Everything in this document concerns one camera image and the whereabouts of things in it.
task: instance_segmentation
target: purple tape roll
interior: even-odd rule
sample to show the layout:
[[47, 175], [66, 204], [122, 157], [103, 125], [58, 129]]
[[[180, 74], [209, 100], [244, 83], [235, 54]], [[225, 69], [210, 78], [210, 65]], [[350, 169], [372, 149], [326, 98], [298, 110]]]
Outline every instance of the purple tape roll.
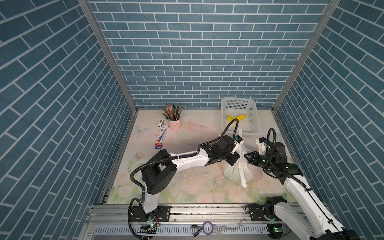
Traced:
[[[205, 225], [206, 224], [209, 224], [209, 225], [211, 225], [211, 231], [210, 232], [206, 232], [205, 231]], [[205, 221], [204, 223], [203, 223], [203, 233], [205, 233], [205, 235], [211, 235], [212, 233], [213, 233], [213, 231], [214, 231], [214, 225], [210, 222], [210, 221]]]

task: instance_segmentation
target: toy banana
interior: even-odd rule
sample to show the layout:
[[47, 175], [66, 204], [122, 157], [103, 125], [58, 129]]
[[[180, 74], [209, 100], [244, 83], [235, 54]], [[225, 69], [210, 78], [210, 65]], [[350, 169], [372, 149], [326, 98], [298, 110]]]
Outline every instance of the toy banana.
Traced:
[[240, 116], [237, 116], [237, 117], [234, 117], [234, 118], [232, 118], [231, 115], [228, 115], [227, 120], [228, 120], [228, 121], [232, 121], [232, 120], [234, 120], [235, 118], [237, 118], [237, 119], [239, 119], [239, 121], [240, 121], [240, 120], [244, 119], [245, 117], [246, 117], [245, 114], [240, 115]]

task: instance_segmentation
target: tied plastic bag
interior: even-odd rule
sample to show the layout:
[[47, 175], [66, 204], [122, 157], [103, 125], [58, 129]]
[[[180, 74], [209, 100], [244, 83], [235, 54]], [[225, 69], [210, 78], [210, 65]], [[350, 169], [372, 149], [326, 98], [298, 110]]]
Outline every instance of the tied plastic bag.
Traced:
[[[241, 128], [238, 129], [238, 135], [242, 137], [243, 131]], [[263, 177], [261, 168], [256, 167], [252, 164], [249, 164], [247, 159], [244, 157], [244, 154], [252, 152], [250, 146], [243, 143], [237, 150], [240, 158], [235, 162], [233, 166], [229, 165], [226, 161], [220, 162], [220, 167], [223, 170], [224, 176], [240, 184], [244, 188], [247, 187], [247, 183], [254, 182]]]

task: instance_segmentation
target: table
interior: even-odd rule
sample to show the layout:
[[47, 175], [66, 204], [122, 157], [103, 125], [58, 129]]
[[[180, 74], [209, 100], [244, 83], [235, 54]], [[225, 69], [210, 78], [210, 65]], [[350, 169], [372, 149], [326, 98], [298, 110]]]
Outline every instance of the table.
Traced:
[[[133, 197], [141, 198], [141, 189], [131, 182], [129, 175], [159, 151], [155, 149], [155, 141], [159, 134], [157, 120], [164, 119], [161, 113], [161, 110], [139, 111], [107, 204], [129, 204]], [[258, 142], [260, 137], [266, 137], [271, 127], [276, 130], [276, 141], [284, 144], [271, 111], [258, 110], [258, 115], [261, 132], [253, 136], [243, 136], [245, 144], [257, 151], [256, 141]], [[163, 149], [168, 153], [196, 150], [199, 143], [213, 140], [222, 133], [220, 118], [220, 110], [183, 110], [181, 130], [167, 130]], [[287, 149], [286, 154], [288, 162], [293, 162]], [[247, 187], [243, 188], [224, 176], [225, 164], [227, 163], [223, 161], [176, 173], [168, 187], [160, 193], [159, 203], [264, 202], [266, 197], [276, 195], [283, 196], [288, 202], [296, 202], [278, 179], [267, 176], [261, 168], [253, 169], [255, 181], [249, 182]], [[142, 182], [141, 172], [137, 173], [135, 178]]]

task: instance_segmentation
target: white plastic basket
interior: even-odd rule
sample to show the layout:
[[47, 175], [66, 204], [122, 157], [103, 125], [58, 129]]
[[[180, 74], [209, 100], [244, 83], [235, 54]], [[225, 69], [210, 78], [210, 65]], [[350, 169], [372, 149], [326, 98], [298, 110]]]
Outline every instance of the white plastic basket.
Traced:
[[[239, 126], [244, 135], [254, 135], [260, 132], [259, 116], [257, 115], [256, 103], [248, 98], [222, 98], [221, 99], [221, 128], [224, 130], [228, 125], [228, 115], [237, 117], [247, 115], [239, 121]], [[229, 127], [227, 132], [233, 133], [235, 122]]]

